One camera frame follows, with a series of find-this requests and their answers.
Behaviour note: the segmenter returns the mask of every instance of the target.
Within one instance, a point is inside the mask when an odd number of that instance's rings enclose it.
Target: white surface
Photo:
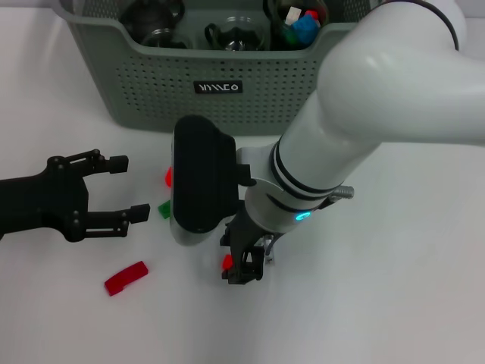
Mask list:
[[[152,204],[125,240],[0,242],[1,364],[485,361],[485,151],[382,146],[347,180],[354,200],[279,241],[263,281],[229,287],[216,239],[178,246],[156,212],[171,136],[110,120],[50,10],[4,9],[0,24],[0,178],[100,148],[130,170],[91,177],[91,209]],[[469,25],[468,52],[485,58],[485,23]],[[140,259],[150,274],[108,297],[104,280]]]

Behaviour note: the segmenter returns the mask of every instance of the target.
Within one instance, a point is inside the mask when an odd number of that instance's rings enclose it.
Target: green block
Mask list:
[[[158,207],[160,215],[167,220],[170,217],[170,200]]]

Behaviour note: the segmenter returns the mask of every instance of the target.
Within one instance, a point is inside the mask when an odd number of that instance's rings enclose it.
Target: red block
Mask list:
[[[222,269],[225,271],[228,271],[232,267],[233,267],[233,256],[230,254],[226,254],[222,262]]]
[[[120,293],[128,284],[145,277],[149,273],[144,262],[137,262],[115,274],[105,282],[105,288],[110,296]]]
[[[172,187],[172,167],[170,167],[165,175],[165,183],[167,186]]]

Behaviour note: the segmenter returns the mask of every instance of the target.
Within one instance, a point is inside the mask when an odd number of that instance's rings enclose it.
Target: basket label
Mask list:
[[[242,81],[194,81],[196,93],[214,95],[221,93],[243,93]]]

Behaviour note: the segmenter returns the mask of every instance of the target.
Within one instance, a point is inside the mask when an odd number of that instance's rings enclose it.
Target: blue block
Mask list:
[[[295,31],[298,41],[305,45],[312,44],[320,30],[317,22],[310,14],[299,18],[291,27]]]

